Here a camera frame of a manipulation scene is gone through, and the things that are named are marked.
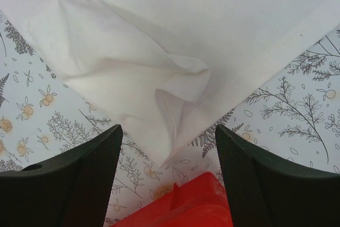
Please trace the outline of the white coca-cola t-shirt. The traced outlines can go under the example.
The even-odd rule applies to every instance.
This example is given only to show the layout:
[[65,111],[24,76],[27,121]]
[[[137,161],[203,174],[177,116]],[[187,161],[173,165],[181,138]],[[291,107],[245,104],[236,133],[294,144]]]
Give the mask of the white coca-cola t-shirt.
[[339,0],[1,0],[1,11],[157,165],[339,24]]

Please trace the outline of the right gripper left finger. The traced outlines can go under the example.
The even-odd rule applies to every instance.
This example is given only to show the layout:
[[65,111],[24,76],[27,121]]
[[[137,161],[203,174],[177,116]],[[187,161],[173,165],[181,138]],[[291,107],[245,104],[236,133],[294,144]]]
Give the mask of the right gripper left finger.
[[50,159],[1,172],[1,226],[103,226],[122,139],[117,124]]

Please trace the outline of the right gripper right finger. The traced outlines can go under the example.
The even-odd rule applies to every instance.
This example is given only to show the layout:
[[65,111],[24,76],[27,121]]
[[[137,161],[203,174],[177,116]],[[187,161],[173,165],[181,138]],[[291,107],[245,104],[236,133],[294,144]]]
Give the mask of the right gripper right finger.
[[234,226],[339,226],[339,174],[293,163],[221,124],[215,138]]

